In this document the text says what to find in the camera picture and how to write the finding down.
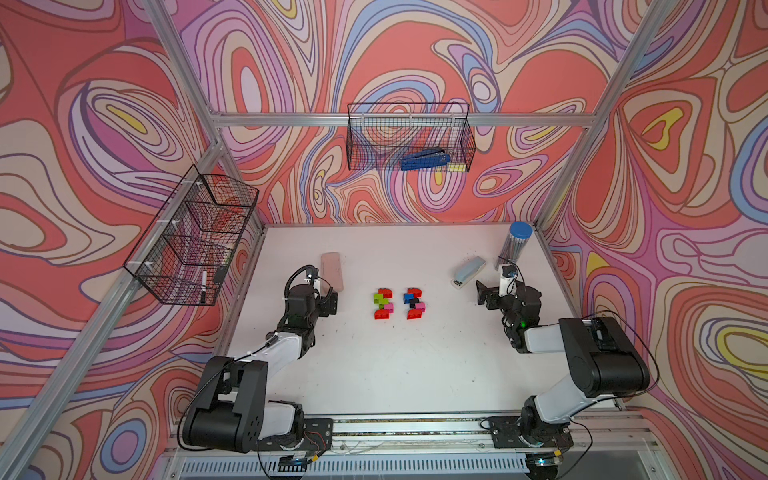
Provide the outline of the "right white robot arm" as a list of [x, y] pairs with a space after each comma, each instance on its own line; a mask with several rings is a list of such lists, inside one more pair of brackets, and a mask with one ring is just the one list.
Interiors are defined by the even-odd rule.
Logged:
[[628, 398], [651, 386], [646, 361], [613, 316], [561, 318], [540, 323], [541, 293], [521, 281], [505, 289], [476, 283], [477, 303], [502, 314], [501, 324], [519, 354], [565, 355], [568, 373], [544, 393], [526, 399], [516, 416], [480, 422], [496, 449], [565, 448], [574, 415], [601, 402]]

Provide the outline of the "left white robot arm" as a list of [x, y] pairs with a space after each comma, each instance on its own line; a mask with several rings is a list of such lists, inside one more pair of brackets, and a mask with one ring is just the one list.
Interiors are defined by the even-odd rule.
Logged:
[[292, 286], [274, 331], [256, 350], [237, 358], [214, 356], [177, 427], [184, 450], [249, 453], [264, 444], [293, 449], [305, 437], [299, 403], [267, 398], [271, 377], [315, 345], [320, 318], [337, 313], [338, 293], [310, 284]]

